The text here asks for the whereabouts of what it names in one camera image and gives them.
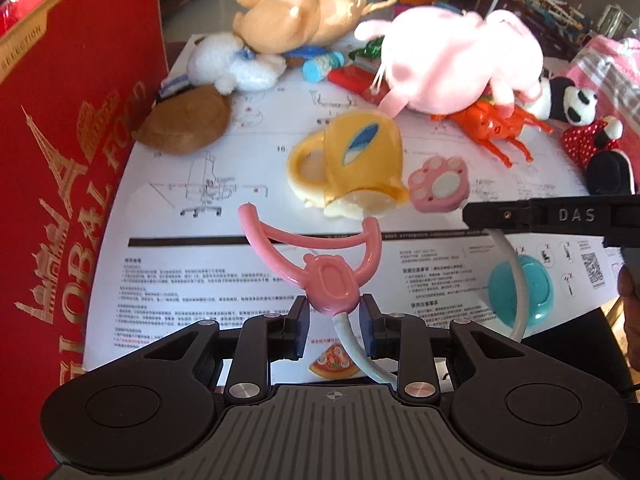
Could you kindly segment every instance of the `minnie mouse plush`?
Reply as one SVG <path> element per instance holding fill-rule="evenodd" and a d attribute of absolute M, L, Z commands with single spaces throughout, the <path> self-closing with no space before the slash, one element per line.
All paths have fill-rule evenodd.
<path fill-rule="evenodd" d="M 561 136 L 569 158 L 584 171 L 592 195 L 635 194 L 631 162 L 619 149 L 622 122 L 609 116 L 588 126 L 572 126 Z"/>
<path fill-rule="evenodd" d="M 612 116 L 595 120 L 597 95 L 591 89 L 577 88 L 567 77 L 542 77 L 540 85 L 542 95 L 522 107 L 540 120 L 555 119 L 571 125 L 562 134 L 562 147 L 584 171 L 589 193 L 634 194 L 631 163 L 618 147 L 622 122 Z"/>

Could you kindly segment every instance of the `plush toy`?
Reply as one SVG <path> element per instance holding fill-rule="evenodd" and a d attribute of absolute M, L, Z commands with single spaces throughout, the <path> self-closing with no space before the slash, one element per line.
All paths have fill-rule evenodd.
<path fill-rule="evenodd" d="M 529 29 L 507 10 L 486 20 L 439 7 L 414 7 L 392 22 L 369 20 L 355 30 L 358 40 L 384 36 L 381 72 L 391 92 L 380 110 L 395 117 L 408 106 L 449 115 L 471 106 L 491 86 L 495 107 L 509 117 L 514 92 L 521 100 L 542 93 L 542 50 Z"/>
<path fill-rule="evenodd" d="M 393 5 L 388 0 L 367 5 L 367 0 L 237 0 L 233 30 L 256 52 L 283 54 L 300 46 L 325 46 L 339 40 L 361 17 Z"/>
<path fill-rule="evenodd" d="M 631 163 L 618 145 L 622 130 L 622 122 L 608 116 L 588 126 L 571 126 L 562 133 L 562 147 L 584 171 L 592 195 L 636 193 Z"/>
<path fill-rule="evenodd" d="M 596 118 L 596 93 L 588 88 L 576 88 L 568 77 L 543 77 L 542 95 L 523 108 L 542 121 L 555 119 L 572 126 L 587 126 Z"/>
<path fill-rule="evenodd" d="M 197 44 L 187 63 L 194 86 L 213 85 L 222 95 L 235 89 L 266 90 L 286 69 L 282 56 L 256 54 L 231 32 L 211 34 Z"/>
<path fill-rule="evenodd" d="M 229 124 L 231 105 L 212 85 L 187 89 L 159 102 L 131 135 L 169 155 L 188 155 L 218 140 Z"/>

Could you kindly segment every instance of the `qr code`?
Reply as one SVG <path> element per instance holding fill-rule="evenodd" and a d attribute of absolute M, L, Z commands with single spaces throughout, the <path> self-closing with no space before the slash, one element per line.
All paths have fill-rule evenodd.
<path fill-rule="evenodd" d="M 589 280 L 591 285 L 593 285 L 593 288 L 600 288 L 601 286 L 604 286 L 604 276 L 602 275 L 602 269 L 600 268 L 600 263 L 598 262 L 596 253 L 583 254 L 582 262 L 584 263 L 584 268 L 587 269 Z"/>

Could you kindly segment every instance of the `orange plastic toy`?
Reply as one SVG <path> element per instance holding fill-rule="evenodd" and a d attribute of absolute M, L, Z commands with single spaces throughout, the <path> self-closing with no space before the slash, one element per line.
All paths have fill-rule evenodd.
<path fill-rule="evenodd" d="M 434 121 L 451 119 L 471 138 L 473 142 L 488 149 L 497 156 L 507 168 L 513 163 L 501 150 L 494 145 L 492 140 L 505 140 L 518 148 L 527 159 L 532 162 L 533 157 L 527 147 L 516 139 L 522 133 L 525 124 L 537 126 L 550 134 L 553 128 L 532 114 L 516 106 L 511 117 L 502 117 L 498 110 L 487 99 L 480 99 L 460 112 L 449 116 L 431 116 Z"/>

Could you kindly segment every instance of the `eiffel tower graphic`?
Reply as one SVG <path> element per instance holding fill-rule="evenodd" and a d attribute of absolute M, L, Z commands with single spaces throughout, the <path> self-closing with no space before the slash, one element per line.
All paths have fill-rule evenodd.
<path fill-rule="evenodd" d="M 58 183 L 58 195 L 65 204 L 66 213 L 71 218 L 73 208 L 71 207 L 71 188 L 74 184 L 76 176 L 79 174 L 84 175 L 88 170 L 88 167 L 78 164 L 72 158 L 65 158 L 60 155 L 60 152 L 54 148 L 51 143 L 45 138 L 45 136 L 38 129 L 33 122 L 33 118 L 22 108 L 24 117 L 27 121 L 27 126 L 30 128 L 33 136 L 49 164 L 49 169 Z"/>

